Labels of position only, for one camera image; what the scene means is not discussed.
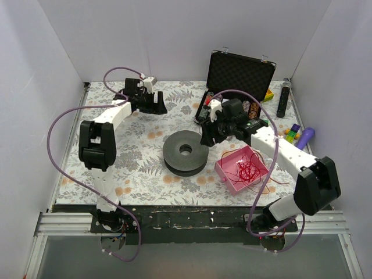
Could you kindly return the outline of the purple cylindrical toy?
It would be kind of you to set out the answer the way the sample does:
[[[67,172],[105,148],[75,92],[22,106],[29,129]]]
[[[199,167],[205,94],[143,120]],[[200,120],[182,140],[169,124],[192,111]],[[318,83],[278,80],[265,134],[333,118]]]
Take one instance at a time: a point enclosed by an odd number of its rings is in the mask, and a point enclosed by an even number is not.
[[[311,127],[307,127],[303,130],[299,140],[296,143],[296,147],[303,150],[307,143],[314,137],[315,130]]]

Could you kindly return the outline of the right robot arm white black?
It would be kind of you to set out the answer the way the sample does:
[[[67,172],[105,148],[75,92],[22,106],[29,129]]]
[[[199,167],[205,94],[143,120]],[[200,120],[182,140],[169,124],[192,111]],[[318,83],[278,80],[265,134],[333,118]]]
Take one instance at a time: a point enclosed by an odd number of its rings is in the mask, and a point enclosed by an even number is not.
[[[248,220],[254,230],[276,231],[291,217],[312,216],[341,196],[336,165],[328,156],[319,159],[308,154],[279,137],[264,120],[250,119],[238,99],[224,103],[213,99],[209,107],[209,115],[201,124],[202,145],[212,147],[234,136],[272,158],[296,181],[293,194],[268,204],[262,214]]]

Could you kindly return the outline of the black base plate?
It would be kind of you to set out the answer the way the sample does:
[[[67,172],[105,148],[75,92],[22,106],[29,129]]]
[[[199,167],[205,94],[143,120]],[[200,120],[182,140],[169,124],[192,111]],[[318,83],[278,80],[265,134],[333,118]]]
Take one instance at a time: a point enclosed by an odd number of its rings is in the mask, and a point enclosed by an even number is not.
[[[90,231],[111,236],[122,235],[128,245],[240,243],[260,245],[260,239],[246,230],[249,207],[242,206],[128,206],[132,216],[119,210],[106,219],[118,228],[103,227],[103,218],[95,213]]]

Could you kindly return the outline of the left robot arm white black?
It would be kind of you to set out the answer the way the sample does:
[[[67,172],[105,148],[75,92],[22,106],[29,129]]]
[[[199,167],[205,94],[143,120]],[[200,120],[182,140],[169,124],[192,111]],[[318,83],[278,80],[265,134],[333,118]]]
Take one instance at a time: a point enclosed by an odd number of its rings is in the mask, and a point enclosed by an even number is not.
[[[126,78],[124,88],[115,94],[111,107],[80,124],[79,159],[91,172],[94,190],[99,192],[95,217],[104,229],[113,233],[124,226],[113,179],[117,155],[115,130],[136,110],[153,115],[167,113],[163,92],[153,90],[156,82],[154,77]]]

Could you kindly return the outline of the pink open box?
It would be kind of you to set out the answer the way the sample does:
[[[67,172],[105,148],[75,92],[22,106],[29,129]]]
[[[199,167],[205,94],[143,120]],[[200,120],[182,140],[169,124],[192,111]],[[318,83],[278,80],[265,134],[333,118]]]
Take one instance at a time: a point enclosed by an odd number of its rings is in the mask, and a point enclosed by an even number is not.
[[[214,169],[233,196],[258,186],[269,172],[250,146],[224,153],[215,163]]]

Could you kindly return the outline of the black poker chip case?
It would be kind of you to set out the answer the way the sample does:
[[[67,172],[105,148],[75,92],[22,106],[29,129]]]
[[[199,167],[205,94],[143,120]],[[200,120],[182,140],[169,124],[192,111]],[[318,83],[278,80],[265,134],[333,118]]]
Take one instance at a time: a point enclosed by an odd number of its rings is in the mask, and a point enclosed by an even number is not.
[[[263,101],[276,70],[276,63],[243,55],[214,50],[210,56],[206,90],[194,122],[206,119],[210,99],[224,90],[240,90]]]

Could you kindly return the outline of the colourful toy block stack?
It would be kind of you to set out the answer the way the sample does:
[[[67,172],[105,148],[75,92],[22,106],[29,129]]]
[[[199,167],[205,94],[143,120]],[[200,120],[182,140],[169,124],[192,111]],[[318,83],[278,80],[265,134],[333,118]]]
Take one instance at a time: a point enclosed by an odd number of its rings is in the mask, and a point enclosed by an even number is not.
[[[284,131],[285,139],[289,143],[293,143],[295,140],[298,140],[300,137],[299,130],[300,130],[300,125],[293,124],[291,128],[288,128]]]

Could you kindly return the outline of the black remote control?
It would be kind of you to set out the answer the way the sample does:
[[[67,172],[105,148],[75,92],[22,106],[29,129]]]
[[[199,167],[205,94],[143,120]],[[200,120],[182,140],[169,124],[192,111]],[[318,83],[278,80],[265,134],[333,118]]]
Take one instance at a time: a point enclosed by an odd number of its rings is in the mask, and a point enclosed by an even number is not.
[[[289,80],[285,80],[284,83],[282,84],[280,99],[279,99],[278,108],[277,108],[278,118],[283,118],[285,116],[290,91],[291,91],[291,82]]]

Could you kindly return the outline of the floral table mat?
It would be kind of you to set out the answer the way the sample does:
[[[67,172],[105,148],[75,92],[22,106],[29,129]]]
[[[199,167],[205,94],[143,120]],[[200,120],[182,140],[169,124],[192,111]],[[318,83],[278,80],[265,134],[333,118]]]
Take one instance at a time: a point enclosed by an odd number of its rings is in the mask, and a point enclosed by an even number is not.
[[[299,124],[297,107],[289,96],[284,118],[277,118],[277,106],[283,81],[272,81],[269,89],[274,98],[263,103],[273,118],[279,134]],[[148,115],[134,112],[116,130],[117,158],[113,167],[114,194],[124,205],[212,205],[249,206],[259,190],[252,189],[232,196],[214,170],[214,164],[228,151],[244,146],[234,137],[215,145],[209,150],[208,163],[197,175],[182,178],[170,172],[163,160],[162,147],[172,133],[190,130],[201,133],[194,116],[206,89],[204,81],[158,81],[156,91],[163,91],[166,115]],[[102,82],[91,83],[85,105],[109,103],[113,98]],[[87,185],[92,185],[90,172],[78,158],[78,131],[65,164],[65,172]],[[287,196],[294,191],[295,181],[291,175],[276,164],[258,206]],[[63,177],[56,204],[93,205],[96,195],[84,187]]]

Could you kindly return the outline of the black filament spool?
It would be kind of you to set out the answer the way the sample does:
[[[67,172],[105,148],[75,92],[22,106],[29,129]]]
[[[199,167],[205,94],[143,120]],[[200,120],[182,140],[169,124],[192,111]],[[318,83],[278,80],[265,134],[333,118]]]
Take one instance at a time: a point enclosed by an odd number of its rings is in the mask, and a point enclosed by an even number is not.
[[[201,145],[200,141],[201,135],[194,131],[182,130],[170,135],[162,148],[166,167],[180,177],[200,173],[209,156],[209,148]]]

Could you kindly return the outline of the yellow green toy block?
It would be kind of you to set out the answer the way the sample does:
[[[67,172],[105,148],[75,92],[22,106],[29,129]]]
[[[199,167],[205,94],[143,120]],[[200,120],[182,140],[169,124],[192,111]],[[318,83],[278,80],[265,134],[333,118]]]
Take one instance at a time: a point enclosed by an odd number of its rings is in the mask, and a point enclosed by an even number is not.
[[[262,100],[262,103],[263,102],[267,102],[267,101],[270,101],[274,98],[274,93],[271,91],[271,89],[268,89],[266,94],[265,94],[265,97],[264,97],[264,100]]]

